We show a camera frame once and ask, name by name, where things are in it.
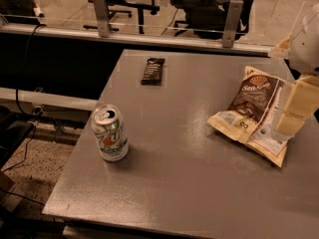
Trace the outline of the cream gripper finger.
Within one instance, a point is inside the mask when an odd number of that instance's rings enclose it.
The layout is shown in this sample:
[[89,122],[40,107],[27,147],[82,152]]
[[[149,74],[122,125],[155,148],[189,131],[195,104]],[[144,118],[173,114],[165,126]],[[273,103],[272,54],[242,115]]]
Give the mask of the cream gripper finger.
[[292,35],[289,34],[283,38],[278,44],[271,48],[269,52],[270,58],[287,59]]
[[293,137],[319,109],[319,77],[302,74],[290,87],[275,131]]

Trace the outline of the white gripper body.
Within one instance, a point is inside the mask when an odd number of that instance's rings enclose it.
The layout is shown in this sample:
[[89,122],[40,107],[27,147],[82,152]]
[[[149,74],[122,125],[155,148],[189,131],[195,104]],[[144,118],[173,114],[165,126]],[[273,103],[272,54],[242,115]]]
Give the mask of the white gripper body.
[[295,26],[288,60],[290,67],[301,74],[319,75],[319,4]]

